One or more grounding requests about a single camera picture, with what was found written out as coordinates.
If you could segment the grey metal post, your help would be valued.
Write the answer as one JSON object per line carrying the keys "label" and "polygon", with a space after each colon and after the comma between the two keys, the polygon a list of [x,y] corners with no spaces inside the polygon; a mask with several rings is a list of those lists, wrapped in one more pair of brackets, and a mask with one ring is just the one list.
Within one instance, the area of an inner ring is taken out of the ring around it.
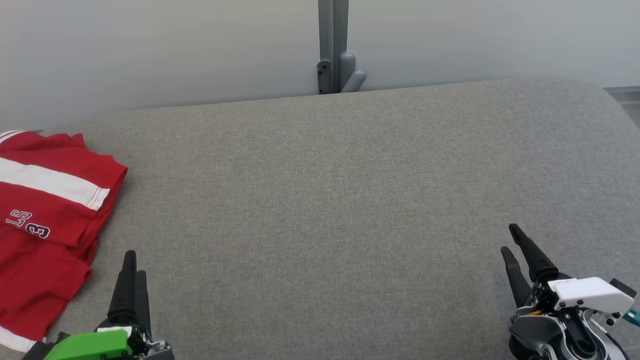
{"label": "grey metal post", "polygon": [[339,58],[348,51],[350,0],[318,0],[319,61],[332,64],[333,94],[339,93]]}

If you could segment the red basketball jersey white sleeves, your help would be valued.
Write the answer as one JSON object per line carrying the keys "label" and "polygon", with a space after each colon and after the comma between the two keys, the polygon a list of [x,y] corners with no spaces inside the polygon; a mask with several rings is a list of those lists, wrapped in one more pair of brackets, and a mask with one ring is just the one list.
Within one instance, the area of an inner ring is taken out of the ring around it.
{"label": "red basketball jersey white sleeves", "polygon": [[91,277],[95,252],[0,227],[0,346],[25,353],[46,338]]}

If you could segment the grey fabric sofa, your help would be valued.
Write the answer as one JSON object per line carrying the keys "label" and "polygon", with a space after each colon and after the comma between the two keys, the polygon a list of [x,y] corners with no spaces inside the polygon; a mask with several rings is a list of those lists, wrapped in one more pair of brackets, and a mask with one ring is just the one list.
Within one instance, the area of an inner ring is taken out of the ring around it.
{"label": "grey fabric sofa", "polygon": [[127,173],[46,339],[106,319],[122,261],[176,360],[507,360],[518,224],[640,312],[640,127],[583,80],[483,80],[112,112]]}

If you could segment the black hinge bracket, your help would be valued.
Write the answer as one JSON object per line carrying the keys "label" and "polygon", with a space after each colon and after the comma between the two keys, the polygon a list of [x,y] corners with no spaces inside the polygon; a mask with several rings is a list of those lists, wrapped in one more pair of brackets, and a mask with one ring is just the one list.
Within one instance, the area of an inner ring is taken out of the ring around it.
{"label": "black hinge bracket", "polygon": [[317,92],[319,95],[333,94],[332,63],[322,59],[317,63]]}

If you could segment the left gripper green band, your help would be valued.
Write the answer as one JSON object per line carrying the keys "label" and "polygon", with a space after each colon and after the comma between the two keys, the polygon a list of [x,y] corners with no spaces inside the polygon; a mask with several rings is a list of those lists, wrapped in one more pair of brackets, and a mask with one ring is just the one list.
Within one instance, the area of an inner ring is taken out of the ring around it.
{"label": "left gripper green band", "polygon": [[[70,335],[58,341],[44,360],[175,360],[168,342],[150,338],[153,333],[147,274],[137,271],[134,250],[125,253],[107,319],[114,326]],[[141,325],[127,325],[137,319]]]}

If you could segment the red basketball shorts white stripe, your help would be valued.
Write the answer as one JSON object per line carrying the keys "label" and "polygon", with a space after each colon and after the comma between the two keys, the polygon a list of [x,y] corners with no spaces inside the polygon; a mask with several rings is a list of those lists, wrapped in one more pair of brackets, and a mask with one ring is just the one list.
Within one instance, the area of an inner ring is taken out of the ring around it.
{"label": "red basketball shorts white stripe", "polygon": [[73,249],[94,248],[128,169],[83,135],[0,133],[0,224]]}

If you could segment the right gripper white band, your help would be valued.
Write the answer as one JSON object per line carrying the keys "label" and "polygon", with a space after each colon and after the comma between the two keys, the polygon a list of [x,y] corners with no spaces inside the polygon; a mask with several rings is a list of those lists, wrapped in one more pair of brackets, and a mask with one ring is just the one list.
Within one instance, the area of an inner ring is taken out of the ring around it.
{"label": "right gripper white band", "polygon": [[511,316],[512,321],[523,316],[563,318],[573,313],[580,317],[583,312],[587,312],[586,317],[599,313],[617,319],[633,307],[635,299],[616,298],[616,290],[610,281],[597,276],[560,279],[558,267],[516,223],[509,224],[509,232],[526,260],[530,280],[535,283],[532,288],[514,253],[507,246],[501,247],[510,291],[517,307]]}

